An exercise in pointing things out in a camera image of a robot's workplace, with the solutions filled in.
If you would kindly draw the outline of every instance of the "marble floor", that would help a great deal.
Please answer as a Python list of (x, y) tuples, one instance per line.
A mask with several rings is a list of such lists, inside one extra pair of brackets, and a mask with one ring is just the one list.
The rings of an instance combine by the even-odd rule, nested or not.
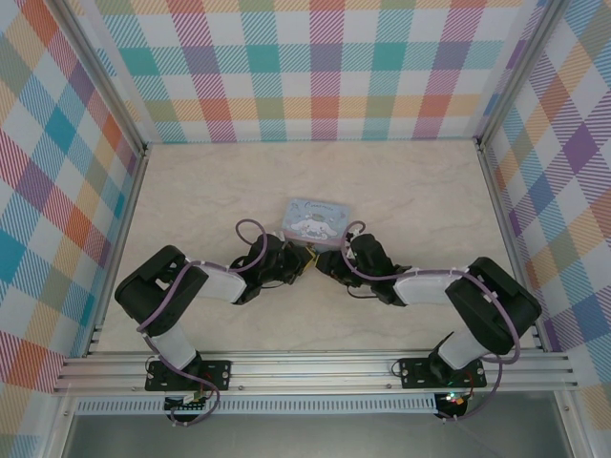
[[(248, 249), (234, 224), (274, 231), (291, 198), (349, 205), (396, 263), (510, 269), (471, 141), (190, 144), (153, 148), (117, 281), (165, 244), (230, 263)], [(243, 306), (197, 298), (181, 323), (200, 350), (429, 349), (462, 325), (449, 305), (355, 300), (315, 269)], [(135, 328), (113, 301), (98, 349), (146, 349)]]

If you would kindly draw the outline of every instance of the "bracket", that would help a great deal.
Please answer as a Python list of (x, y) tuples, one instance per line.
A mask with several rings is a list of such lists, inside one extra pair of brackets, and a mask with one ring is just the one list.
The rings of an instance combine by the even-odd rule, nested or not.
[[(144, 384), (146, 391), (199, 391), (200, 384), (172, 372), (161, 361), (148, 364), (148, 376)], [(230, 361), (202, 361), (198, 377), (217, 386), (219, 391), (229, 389), (231, 379)]]
[(401, 386), (409, 388), (470, 388), (473, 378), (474, 388), (486, 386), (486, 374), (483, 363), (480, 360), (471, 361), (465, 368), (458, 372), (450, 385), (439, 383), (428, 370), (428, 358), (403, 358), (398, 361)]

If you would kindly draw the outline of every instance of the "plaid wall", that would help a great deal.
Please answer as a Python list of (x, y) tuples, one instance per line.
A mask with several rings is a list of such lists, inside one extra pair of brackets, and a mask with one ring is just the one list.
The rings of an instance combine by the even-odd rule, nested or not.
[(543, 13), (545, 12), (545, 7), (547, 7), (548, 3), (549, 0), (537, 0), (537, 6), (533, 10), (533, 13), (529, 18), (528, 23), (526, 24), (526, 27), (522, 32), (522, 35), (517, 41), (516, 47), (514, 48), (514, 52), (512, 52), (512, 56), (507, 61), (507, 64), (503, 69), (503, 73), (498, 79), (498, 82), (496, 83), (495, 92), (493, 93), (492, 97), (490, 97), (488, 105), (486, 105), (484, 115), (481, 117), (479, 123), (477, 124), (477, 129), (475, 129), (475, 136), (480, 137), (482, 135), (482, 132), (486, 127), (486, 124), (488, 123), (488, 119), (490, 119), (490, 114), (493, 112), (498, 98), (503, 94), (505, 88), (507, 87), (507, 84), (511, 80), (512, 75), (514, 74), (514, 70), (516, 69), (516, 64), (517, 62), (519, 62), (519, 59), (524, 53), (526, 49), (526, 44), (531, 39), (533, 33), (537, 29), (539, 20), (543, 16)]
[(0, 0), (0, 457), (32, 456), (136, 154), (43, 0)]
[(190, 142), (471, 137), (537, 0), (72, 3), (148, 138)]
[(611, 1), (573, 0), (490, 159), (552, 346), (611, 445)]

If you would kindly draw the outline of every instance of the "purple cable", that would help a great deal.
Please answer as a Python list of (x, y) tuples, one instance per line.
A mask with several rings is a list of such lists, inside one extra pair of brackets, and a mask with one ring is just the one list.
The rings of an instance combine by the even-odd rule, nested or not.
[(172, 372), (175, 372), (175, 373), (179, 374), (182, 377), (185, 377), (187, 379), (193, 380), (194, 382), (198, 382), (199, 384), (207, 386), (212, 391), (214, 391), (214, 393), (217, 395), (217, 399), (215, 400), (215, 402), (212, 405), (212, 407), (210, 408), (210, 410), (208, 410), (207, 412), (201, 413), (194, 420), (191, 420), (190, 422), (179, 422), (176, 418), (174, 418), (174, 409), (171, 409), (170, 410), (170, 418), (172, 419), (174, 424), (175, 425), (180, 425), (182, 427), (190, 427), (192, 425), (196, 425), (197, 423), (204, 421), (206, 418), (208, 418), (210, 415), (212, 415), (212, 412), (214, 412), (217, 409), (217, 407), (219, 406), (219, 403), (221, 402), (221, 392), (219, 391), (217, 386), (212, 384), (212, 383), (210, 383), (210, 382), (208, 382), (207, 380), (204, 380), (204, 379), (200, 378), (200, 377), (188, 374), (188, 373), (178, 369), (174, 365), (172, 365), (168, 360), (166, 360), (165, 358), (163, 358), (163, 356), (161, 356), (161, 354), (159, 353), (159, 350), (157, 349), (157, 347), (155, 346), (153, 341), (151, 341), (151, 338), (149, 336), (144, 336), (144, 341), (146, 342), (147, 345), (149, 345), (149, 348), (151, 348), (151, 350), (153, 350), (153, 352), (159, 356), (159, 360), (168, 369), (170, 369)]
[(514, 326), (514, 323), (512, 322), (511, 318), (509, 318), (509, 315), (507, 314), (507, 312), (505, 311), (501, 303), (498, 301), (498, 299), (495, 297), (493, 292), (490, 289), (488, 289), (488, 287), (483, 282), (478, 280), (476, 277), (474, 277), (473, 275), (467, 272), (463, 272), (461, 270), (453, 270), (453, 269), (452, 270), (418, 270), (418, 271), (412, 271), (412, 272), (408, 271), (402, 274), (386, 275), (386, 276), (381, 276), (381, 277), (373, 277), (371, 275), (367, 275), (362, 272), (359, 272), (358, 269), (350, 263), (350, 260), (348, 259), (348, 250), (346, 248), (346, 245), (348, 243), (348, 239), (347, 239), (348, 233), (350, 229), (354, 227), (356, 224), (361, 225), (361, 231), (365, 230), (366, 225), (362, 221), (357, 220), (357, 221), (350, 223), (348, 227), (346, 228), (346, 230), (344, 231), (344, 234), (342, 235), (342, 245), (340, 248), (342, 252), (342, 258), (344, 259), (344, 262), (346, 263), (346, 266), (348, 267), (350, 272), (352, 272), (353, 274), (358, 275), (362, 279), (369, 280), (369, 281), (397, 280), (397, 279), (403, 279), (403, 278), (408, 278), (408, 277), (416, 277), (418, 275), (453, 275), (453, 276), (462, 277), (464, 279), (467, 279), (471, 283), (473, 283), (479, 289), (481, 289), (481, 291), (486, 296), (488, 296), (488, 298), (491, 300), (492, 304), (496, 307), (496, 310), (498, 310), (498, 313), (501, 315), (501, 317), (503, 317), (503, 320), (505, 321), (505, 324), (507, 325), (507, 328), (509, 329), (509, 332), (512, 335), (512, 339), (514, 340), (514, 346), (516, 350), (514, 352), (514, 356), (507, 360), (499, 358), (498, 356), (495, 358), (486, 358), (486, 357), (481, 358), (483, 361), (487, 363), (498, 363), (498, 376), (496, 377), (495, 385), (493, 386), (493, 389), (490, 391), (490, 394), (486, 396), (484, 401), (482, 401), (481, 404), (477, 406), (474, 410), (472, 410), (471, 412), (469, 412), (466, 415), (463, 415), (461, 417), (461, 421), (466, 420), (468, 418), (472, 418), (475, 414), (479, 413), (494, 398), (496, 392), (498, 391), (498, 387), (500, 386), (501, 378), (503, 376), (503, 365), (504, 364), (513, 364), (519, 359), (521, 347), (519, 343), (519, 336), (517, 335), (517, 330), (516, 330), (516, 327)]
[[(263, 226), (258, 221), (254, 220), (254, 219), (241, 219), (236, 224), (236, 233), (238, 234), (238, 237), (240, 237), (240, 239), (245, 241), (246, 243), (252, 245), (252, 243), (248, 242), (248, 240), (246, 240), (242, 236), (242, 234), (240, 233), (240, 226), (242, 224), (244, 224), (245, 222), (251, 222), (251, 223), (255, 224), (261, 230), (261, 232), (263, 234), (263, 248), (261, 250), (261, 253), (259, 253), (259, 256), (257, 256), (257, 258), (255, 258), (249, 264), (247, 264), (247, 265), (245, 265), (243, 267), (239, 267), (237, 269), (226, 269), (226, 268), (224, 268), (224, 267), (222, 267), (222, 266), (220, 266), (218, 264), (215, 264), (214, 262), (207, 262), (206, 265), (209, 265), (211, 267), (214, 267), (214, 268), (217, 268), (217, 269), (220, 269), (220, 270), (225, 270), (227, 272), (234, 272), (234, 273), (239, 274), (241, 272), (244, 272), (244, 271), (250, 269), (251, 267), (256, 265), (263, 258), (263, 256), (265, 255), (265, 252), (267, 251), (267, 233), (265, 232), (265, 229), (263, 228)], [(196, 265), (202, 265), (202, 262), (200, 260), (192, 260), (192, 261), (187, 262), (186, 264), (184, 264), (182, 269), (180, 269), (180, 272), (177, 275), (176, 279), (173, 281), (172, 286), (170, 287), (170, 289), (168, 290), (167, 294), (165, 295), (165, 298), (163, 298), (163, 301), (161, 301), (161, 304), (159, 305), (159, 307), (151, 314), (151, 316), (149, 318), (147, 318), (144, 322), (142, 322), (142, 324), (140, 326), (137, 327), (137, 332), (144, 333), (144, 330), (152, 322), (154, 322), (157, 319), (157, 317), (163, 312), (165, 307), (167, 307), (168, 303), (170, 303), (170, 301), (174, 297), (174, 294), (176, 293), (176, 290), (179, 287), (180, 281), (185, 276), (187, 271), (191, 267), (194, 267)], [(210, 410), (208, 410), (207, 412), (202, 413), (195, 420), (193, 420), (191, 422), (182, 422), (182, 423), (178, 422), (174, 418), (174, 410), (170, 410), (170, 418), (172, 419), (174, 424), (175, 425), (181, 425), (183, 427), (190, 427), (191, 425), (195, 425), (195, 424), (197, 424), (199, 422), (202, 422), (206, 418), (208, 418), (212, 414), (212, 412), (214, 412), (214, 410), (216, 410), (216, 408), (219, 406), (219, 402), (221, 401), (221, 393), (219, 392), (219, 389), (214, 384), (211, 384), (210, 382), (208, 382), (208, 381), (206, 381), (206, 380), (204, 380), (204, 379), (202, 379), (200, 377), (196, 377), (195, 375), (187, 374), (186, 372), (183, 372), (182, 370), (180, 370), (177, 367), (173, 366), (169, 361), (167, 361), (165, 358), (163, 358), (163, 356), (161, 356), (161, 354), (159, 353), (159, 350), (153, 344), (153, 341), (151, 341), (149, 336), (144, 334), (143, 337), (144, 337), (144, 341), (149, 345), (151, 350), (153, 350), (159, 356), (159, 360), (168, 369), (170, 369), (171, 371), (179, 374), (182, 377), (185, 377), (187, 379), (193, 380), (193, 381), (198, 382), (198, 383), (200, 383), (202, 385), (208, 386), (217, 395), (217, 399), (216, 399), (214, 405), (212, 406), (212, 408), (210, 408)]]
[(176, 277), (176, 279), (172, 283), (172, 286), (170, 286), (170, 290), (165, 295), (165, 298), (163, 298), (163, 301), (161, 301), (161, 304), (159, 305), (159, 307), (157, 307), (157, 310), (155, 310), (151, 314), (151, 316), (149, 318), (144, 320), (142, 322), (142, 324), (136, 328), (137, 332), (139, 332), (140, 334), (142, 332), (144, 332), (144, 329), (149, 327), (149, 325), (151, 325), (151, 323), (154, 320), (156, 320), (159, 315), (161, 315), (161, 312), (163, 312), (165, 307), (168, 306), (168, 303), (170, 303), (170, 301), (174, 297), (174, 293), (176, 293), (176, 290), (179, 287), (179, 284), (180, 284), (180, 281), (182, 280), (182, 277), (184, 277), (184, 275), (187, 273), (187, 270), (189, 270), (194, 265), (201, 265), (201, 261), (200, 260), (192, 260), (191, 262), (188, 262), (188, 263), (184, 264), (184, 267), (182, 267), (182, 269), (180, 270), (178, 276)]
[(493, 292), (490, 289), (488, 289), (488, 287), (484, 283), (482, 283), (476, 277), (474, 277), (473, 275), (467, 272), (463, 272), (462, 270), (453, 270), (453, 269), (452, 270), (445, 270), (445, 269), (444, 270), (438, 270), (438, 269), (437, 270), (415, 270), (415, 271), (404, 272), (402, 274), (385, 275), (381, 277), (373, 277), (371, 275), (367, 275), (362, 272), (359, 272), (359, 270), (350, 263), (350, 260), (348, 259), (347, 248), (346, 248), (348, 232), (356, 224), (361, 225), (361, 231), (365, 230), (366, 228), (365, 223), (363, 223), (362, 221), (354, 221), (348, 225), (348, 227), (344, 231), (344, 234), (342, 235), (342, 245), (341, 245), (342, 258), (344, 258), (344, 262), (346, 263), (346, 266), (348, 267), (348, 269), (350, 269), (350, 272), (352, 272), (354, 275), (358, 275), (362, 279), (369, 280), (369, 281), (397, 280), (397, 279), (404, 279), (404, 278), (409, 278), (409, 277), (417, 277), (419, 275), (453, 275), (453, 276), (463, 277), (467, 279), (468, 281), (473, 283), (475, 286), (477, 286), (479, 289), (481, 289), (481, 291), (486, 296), (488, 296), (488, 298), (491, 300), (493, 305), (496, 307), (496, 310), (498, 310), (498, 313), (500, 314), (500, 316), (503, 317), (505, 324), (507, 324), (509, 333), (511, 334), (512, 339), (514, 341), (514, 347), (516, 348), (516, 351), (514, 352), (514, 356), (512, 356), (511, 358), (507, 360), (504, 360), (498, 357), (496, 358), (483, 357), (482, 360), (487, 363), (499, 363), (499, 364), (501, 363), (513, 364), (518, 360), (520, 352), (521, 352), (521, 346), (519, 343), (519, 336), (517, 335), (516, 327), (514, 326), (512, 319), (509, 318), (509, 315), (507, 314), (507, 312), (505, 311), (501, 303), (495, 297)]
[(252, 243), (250, 243), (248, 240), (246, 240), (242, 236), (242, 234), (240, 233), (240, 226), (243, 225), (245, 222), (251, 222), (251, 223), (253, 223), (255, 226), (257, 226), (259, 228), (259, 230), (263, 234), (263, 248), (261, 249), (261, 253), (259, 253), (259, 256), (257, 258), (255, 258), (255, 260), (253, 260), (249, 264), (247, 264), (247, 265), (245, 265), (243, 267), (238, 267), (237, 269), (229, 269), (229, 272), (235, 272), (236, 274), (244, 272), (244, 271), (248, 270), (249, 268), (253, 267), (254, 265), (256, 265), (260, 260), (263, 259), (263, 256), (265, 255), (265, 252), (267, 251), (267, 233), (265, 232), (265, 228), (263, 226), (261, 226), (261, 224), (258, 221), (254, 220), (254, 219), (250, 219), (250, 218), (240, 219), (236, 223), (236, 234), (238, 234), (238, 237), (242, 241), (246, 242), (247, 244), (252, 245)]

